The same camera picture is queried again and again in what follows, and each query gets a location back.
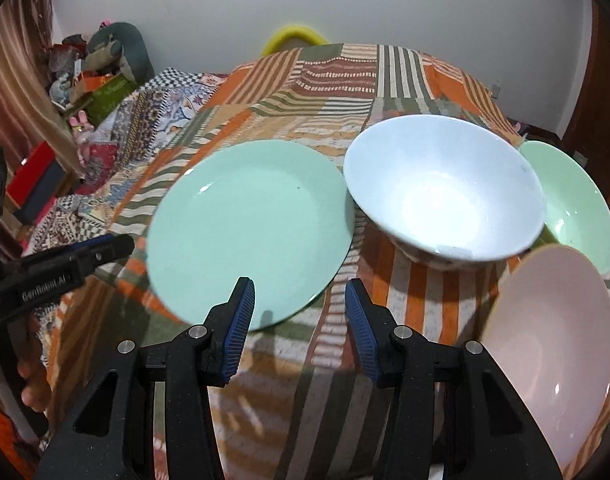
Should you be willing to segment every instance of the silver bolt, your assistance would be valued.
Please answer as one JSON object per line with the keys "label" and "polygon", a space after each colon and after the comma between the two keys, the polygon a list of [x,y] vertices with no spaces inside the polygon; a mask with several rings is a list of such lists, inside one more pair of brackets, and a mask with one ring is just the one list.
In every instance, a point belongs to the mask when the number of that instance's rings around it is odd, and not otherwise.
{"label": "silver bolt", "polygon": [[478,341],[467,341],[465,348],[472,354],[480,354],[483,351],[483,346]]}
{"label": "silver bolt", "polygon": [[394,335],[399,339],[409,339],[414,334],[414,331],[407,325],[398,325],[394,329]]}
{"label": "silver bolt", "polygon": [[189,337],[199,339],[207,333],[207,329],[203,325],[194,325],[189,329]]}
{"label": "silver bolt", "polygon": [[125,339],[125,341],[123,341],[122,343],[120,343],[118,345],[118,352],[120,352],[121,354],[128,354],[130,353],[134,348],[136,348],[136,343],[134,343],[132,340],[130,339]]}

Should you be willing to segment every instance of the pile of clutter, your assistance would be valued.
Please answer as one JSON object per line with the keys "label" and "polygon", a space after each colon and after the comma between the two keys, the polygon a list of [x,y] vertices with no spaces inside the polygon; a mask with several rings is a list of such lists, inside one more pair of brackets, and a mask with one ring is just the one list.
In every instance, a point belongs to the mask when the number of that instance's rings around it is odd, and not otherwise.
{"label": "pile of clutter", "polygon": [[123,98],[154,75],[141,33],[130,23],[102,22],[91,37],[75,34],[50,50],[49,94],[81,146]]}

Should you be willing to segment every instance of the brown curtain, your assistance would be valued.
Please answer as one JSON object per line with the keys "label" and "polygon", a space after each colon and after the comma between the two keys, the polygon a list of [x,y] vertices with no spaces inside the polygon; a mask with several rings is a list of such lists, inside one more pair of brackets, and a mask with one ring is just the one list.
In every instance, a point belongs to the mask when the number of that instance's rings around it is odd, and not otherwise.
{"label": "brown curtain", "polygon": [[81,172],[66,122],[46,92],[51,19],[51,0],[5,0],[0,7],[0,146],[12,172],[43,140],[67,170]]}

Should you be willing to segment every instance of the pink plate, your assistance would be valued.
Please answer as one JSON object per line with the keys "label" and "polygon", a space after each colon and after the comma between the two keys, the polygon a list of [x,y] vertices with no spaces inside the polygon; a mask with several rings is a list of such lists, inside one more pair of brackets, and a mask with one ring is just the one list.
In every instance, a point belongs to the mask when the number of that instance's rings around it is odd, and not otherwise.
{"label": "pink plate", "polygon": [[589,435],[610,384],[610,297],[600,274],[570,247],[534,251],[501,287],[481,342],[562,469]]}

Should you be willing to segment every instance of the mint green plate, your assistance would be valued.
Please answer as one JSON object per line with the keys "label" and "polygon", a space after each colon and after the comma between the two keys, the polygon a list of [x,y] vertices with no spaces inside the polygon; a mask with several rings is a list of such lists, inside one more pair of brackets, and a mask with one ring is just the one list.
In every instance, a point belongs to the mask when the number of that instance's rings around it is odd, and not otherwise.
{"label": "mint green plate", "polygon": [[328,158],[256,140],[209,156],[174,184],[149,228],[147,270],[160,300],[191,324],[250,277],[256,330],[320,294],[353,233],[354,203]]}
{"label": "mint green plate", "polygon": [[608,272],[610,210],[594,181],[575,160],[550,144],[528,140],[518,150],[540,179],[550,236],[581,251],[601,274]]}

